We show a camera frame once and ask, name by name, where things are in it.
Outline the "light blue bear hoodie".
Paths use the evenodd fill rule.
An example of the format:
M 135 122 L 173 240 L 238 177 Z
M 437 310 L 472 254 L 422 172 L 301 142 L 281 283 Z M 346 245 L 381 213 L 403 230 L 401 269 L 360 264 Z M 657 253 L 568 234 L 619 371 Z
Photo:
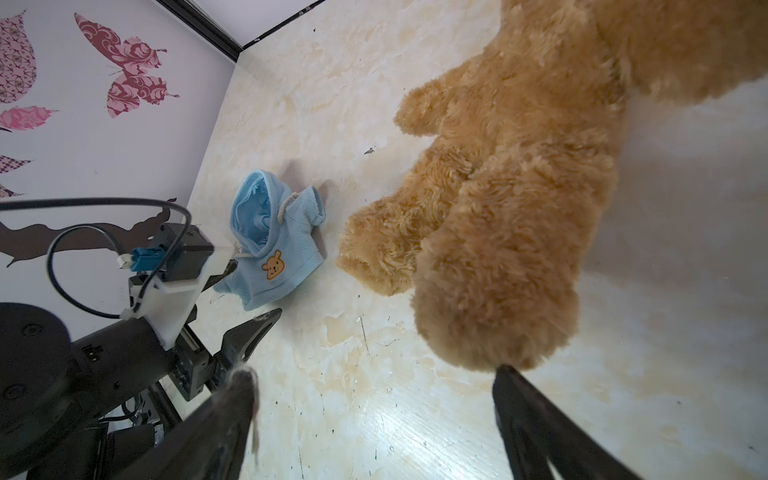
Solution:
M 257 170 L 237 191 L 230 230 L 240 246 L 237 268 L 214 290 L 255 310 L 295 290 L 323 263 L 312 231 L 326 218 L 319 191 L 294 192 L 274 174 Z

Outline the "brown plush teddy bear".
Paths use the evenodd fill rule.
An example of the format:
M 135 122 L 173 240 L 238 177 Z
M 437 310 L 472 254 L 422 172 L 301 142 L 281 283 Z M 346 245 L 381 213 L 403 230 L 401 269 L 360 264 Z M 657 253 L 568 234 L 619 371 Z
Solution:
M 419 335 L 470 370 L 531 369 L 574 335 L 583 258 L 616 187 L 628 97 L 695 103 L 767 72 L 763 1 L 505 1 L 484 50 L 411 90 L 429 136 L 352 214 L 337 264 L 411 291 Z

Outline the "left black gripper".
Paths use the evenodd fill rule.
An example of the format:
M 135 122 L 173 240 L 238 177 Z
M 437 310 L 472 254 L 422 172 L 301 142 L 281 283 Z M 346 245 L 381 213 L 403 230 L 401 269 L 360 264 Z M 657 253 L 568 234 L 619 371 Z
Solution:
M 258 344 L 280 320 L 276 308 L 225 332 L 218 355 L 211 355 L 189 326 L 184 326 L 172 353 L 175 360 L 169 377 L 185 401 L 207 388 L 211 393 L 225 382 L 227 374 L 247 362 Z

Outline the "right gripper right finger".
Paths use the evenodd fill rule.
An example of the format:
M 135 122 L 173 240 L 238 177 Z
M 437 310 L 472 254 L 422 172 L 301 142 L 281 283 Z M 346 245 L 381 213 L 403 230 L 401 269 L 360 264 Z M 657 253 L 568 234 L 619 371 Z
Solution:
M 515 479 L 639 479 L 515 368 L 496 370 L 492 396 Z

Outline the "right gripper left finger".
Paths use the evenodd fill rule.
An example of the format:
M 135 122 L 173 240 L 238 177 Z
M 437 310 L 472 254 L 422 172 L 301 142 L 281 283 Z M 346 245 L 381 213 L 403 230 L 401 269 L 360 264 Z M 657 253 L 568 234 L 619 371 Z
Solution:
M 231 373 L 186 420 L 148 453 L 119 472 L 119 479 L 237 479 L 259 407 L 258 376 Z

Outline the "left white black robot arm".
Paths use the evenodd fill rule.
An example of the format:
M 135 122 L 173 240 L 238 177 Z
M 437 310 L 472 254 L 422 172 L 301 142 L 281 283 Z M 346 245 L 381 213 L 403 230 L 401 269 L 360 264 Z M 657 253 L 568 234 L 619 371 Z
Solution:
M 47 310 L 3 304 L 2 477 L 237 478 L 258 411 L 245 364 L 280 317 L 229 329 L 210 353 L 189 326 L 172 348 L 143 319 L 72 341 Z

